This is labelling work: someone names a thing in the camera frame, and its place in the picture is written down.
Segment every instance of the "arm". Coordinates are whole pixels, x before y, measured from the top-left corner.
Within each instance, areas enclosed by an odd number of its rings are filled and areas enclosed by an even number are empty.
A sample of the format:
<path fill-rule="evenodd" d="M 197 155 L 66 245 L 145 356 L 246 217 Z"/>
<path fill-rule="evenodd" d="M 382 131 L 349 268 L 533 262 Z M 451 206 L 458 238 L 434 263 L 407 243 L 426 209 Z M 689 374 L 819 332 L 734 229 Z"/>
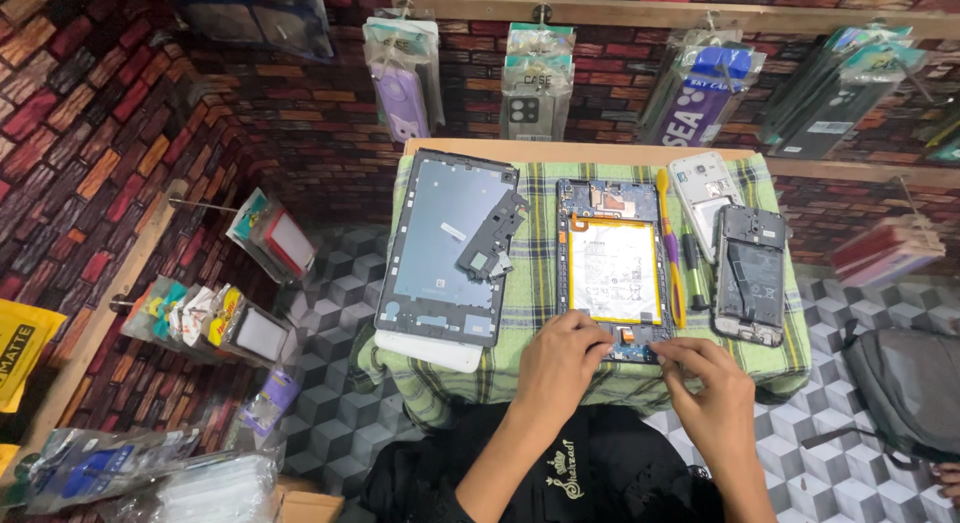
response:
<path fill-rule="evenodd" d="M 537 458 L 573 416 L 613 336 L 571 309 L 543 325 L 520 355 L 516 397 L 456 489 L 477 523 L 494 523 Z"/>
<path fill-rule="evenodd" d="M 754 435 L 754 381 L 709 339 L 678 337 L 651 345 L 683 429 L 697 447 L 723 497 L 726 521 L 777 520 Z M 690 393 L 683 365 L 703 382 Z"/>

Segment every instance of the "wooden plank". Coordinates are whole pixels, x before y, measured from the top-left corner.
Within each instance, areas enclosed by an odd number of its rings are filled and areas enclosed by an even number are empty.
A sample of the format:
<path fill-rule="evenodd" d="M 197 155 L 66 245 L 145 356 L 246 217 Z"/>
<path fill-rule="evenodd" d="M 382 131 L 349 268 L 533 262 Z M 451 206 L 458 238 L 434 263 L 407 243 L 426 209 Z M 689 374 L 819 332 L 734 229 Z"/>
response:
<path fill-rule="evenodd" d="M 486 138 L 411 138 L 404 155 L 417 149 L 452 152 L 506 163 L 541 161 L 550 163 L 602 163 L 604 165 L 665 166 L 675 159 L 702 154 L 709 149 L 679 146 L 595 144 L 587 142 L 531 142 Z M 726 160 L 754 155 L 752 150 L 717 149 Z"/>
<path fill-rule="evenodd" d="M 596 163 L 603 165 L 665 166 L 673 160 L 710 151 L 710 148 L 647 146 L 639 144 L 596 144 L 587 142 L 528 142 L 525 140 L 488 140 L 484 138 L 411 138 L 403 155 L 418 149 L 432 149 L 473 157 L 525 163 Z M 717 148 L 726 161 L 748 158 L 752 150 Z M 858 182 L 884 183 L 902 175 L 907 184 L 934 188 L 960 189 L 960 168 L 897 166 L 848 161 L 810 161 L 767 157 L 774 176 L 829 178 Z"/>
<path fill-rule="evenodd" d="M 186 192 L 186 182 L 184 180 L 174 180 L 167 187 L 165 195 L 166 198 L 170 198 L 174 194 L 185 196 Z M 100 298 L 97 308 L 90 314 L 90 320 L 80 334 L 77 346 L 67 357 L 66 365 L 56 375 L 56 379 L 33 418 L 19 450 L 6 467 L 3 475 L 0 476 L 0 488 L 8 488 L 15 482 L 14 469 L 20 460 L 29 454 L 40 452 L 50 432 L 57 427 L 67 404 L 84 379 L 84 373 L 87 372 L 90 361 L 93 360 L 93 356 L 97 353 L 104 336 L 114 323 L 116 313 L 110 310 L 111 300 L 116 295 L 126 295 L 134 283 L 137 282 L 140 272 L 147 264 L 154 248 L 157 247 L 157 243 L 161 240 L 163 231 L 166 230 L 167 224 L 173 218 L 175 210 L 169 202 L 161 202 L 156 207 L 150 220 L 126 255 L 123 264 L 120 265 L 120 269 Z"/>
<path fill-rule="evenodd" d="M 393 0 L 396 5 L 401 0 Z M 604 25 L 691 28 L 704 13 L 719 11 L 749 32 L 831 34 L 837 28 L 882 17 L 890 26 L 913 26 L 917 39 L 954 38 L 960 13 L 777 7 L 722 3 L 676 3 L 630 0 L 409 0 L 417 10 L 432 9 L 437 19 L 530 23 L 542 2 L 553 8 L 551 25 Z"/>

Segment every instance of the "gray bag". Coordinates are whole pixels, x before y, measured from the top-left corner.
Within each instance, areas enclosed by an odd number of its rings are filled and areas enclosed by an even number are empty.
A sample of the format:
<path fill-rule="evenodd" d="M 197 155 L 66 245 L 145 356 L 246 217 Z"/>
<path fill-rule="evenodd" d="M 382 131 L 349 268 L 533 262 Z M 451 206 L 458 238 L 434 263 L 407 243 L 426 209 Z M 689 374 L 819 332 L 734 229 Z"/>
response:
<path fill-rule="evenodd" d="M 856 320 L 846 323 L 843 355 L 876 431 L 844 428 L 812 436 L 803 447 L 857 431 L 880 439 L 897 468 L 960 462 L 960 337 L 898 328 L 857 336 L 856 327 Z"/>

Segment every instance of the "green plaid cloth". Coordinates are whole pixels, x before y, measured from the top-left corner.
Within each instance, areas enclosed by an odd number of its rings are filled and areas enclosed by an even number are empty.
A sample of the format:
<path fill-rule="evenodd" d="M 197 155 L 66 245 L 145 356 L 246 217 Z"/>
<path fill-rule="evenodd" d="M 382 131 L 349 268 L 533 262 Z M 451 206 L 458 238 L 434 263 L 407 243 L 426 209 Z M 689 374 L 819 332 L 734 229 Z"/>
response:
<path fill-rule="evenodd" d="M 393 187 L 393 227 L 396 232 L 402 200 L 413 157 L 400 160 Z M 450 419 L 451 404 L 463 398 L 475 403 L 510 401 L 517 389 L 521 351 L 556 311 L 557 180 L 613 180 L 656 183 L 659 167 L 594 163 L 514 162 L 520 171 L 519 192 L 529 202 L 528 218 L 510 243 L 513 271 L 507 284 L 497 345 L 486 348 L 474 373 L 460 373 L 427 361 L 402 356 L 374 344 L 372 325 L 357 334 L 350 357 L 350 377 L 361 392 L 371 392 L 390 370 L 407 409 L 420 426 L 444 427 Z M 750 159 L 727 161 L 726 167 L 739 183 L 747 206 L 776 212 L 777 198 L 766 162 L 760 154 Z M 680 201 L 672 193 L 668 210 L 673 222 L 682 218 Z M 713 280 L 711 266 L 701 262 L 701 271 Z M 680 270 L 686 274 L 686 267 Z M 686 328 L 678 337 L 707 338 L 723 345 L 740 368 L 756 382 L 759 403 L 779 404 L 795 394 L 810 375 L 810 341 L 800 293 L 794 280 L 793 264 L 786 265 L 786 331 L 783 345 L 771 349 L 720 337 L 711 329 L 708 311 L 687 312 Z M 686 292 L 690 301 L 690 292 Z M 657 365 L 605 361 L 590 383 L 582 404 L 629 405 L 643 414 L 670 406 L 669 394 L 660 380 Z M 691 390 L 701 388 L 699 380 L 689 382 Z"/>

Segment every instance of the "table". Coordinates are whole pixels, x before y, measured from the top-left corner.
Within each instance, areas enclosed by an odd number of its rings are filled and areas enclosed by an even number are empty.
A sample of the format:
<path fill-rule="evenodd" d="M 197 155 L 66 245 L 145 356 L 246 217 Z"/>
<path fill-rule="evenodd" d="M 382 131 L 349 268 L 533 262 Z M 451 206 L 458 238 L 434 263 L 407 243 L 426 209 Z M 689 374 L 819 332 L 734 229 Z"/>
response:
<path fill-rule="evenodd" d="M 374 344 L 373 325 L 354 339 L 350 377 L 358 392 L 372 391 L 387 370 L 404 398 L 411 419 L 420 427 L 450 425 L 451 406 L 462 398 L 470 403 L 510 401 L 517 388 L 521 351 L 544 322 L 554 315 L 556 237 L 556 181 L 561 177 L 630 180 L 655 183 L 657 167 L 703 153 L 702 148 L 666 146 L 525 142 L 463 138 L 417 138 L 407 142 L 393 188 L 393 224 L 417 149 L 438 149 L 512 163 L 520 171 L 518 191 L 529 202 L 529 218 L 518 229 L 510 246 L 514 270 L 507 278 L 498 343 L 486 348 L 473 373 L 460 373 L 438 365 L 380 349 Z M 777 199 L 766 163 L 749 150 L 717 150 L 727 160 L 744 202 L 776 211 Z M 680 201 L 672 193 L 667 211 L 681 218 Z M 701 269 L 707 269 L 701 262 Z M 677 336 L 708 338 L 723 345 L 741 369 L 756 382 L 756 400 L 780 404 L 795 394 L 810 376 L 810 341 L 804 321 L 793 264 L 786 267 L 786 333 L 779 348 L 720 337 L 710 326 L 707 311 L 688 310 L 687 327 Z M 629 405 L 643 414 L 669 407 L 669 394 L 656 365 L 604 362 L 593 377 L 582 404 Z M 699 380 L 688 381 L 691 390 Z"/>

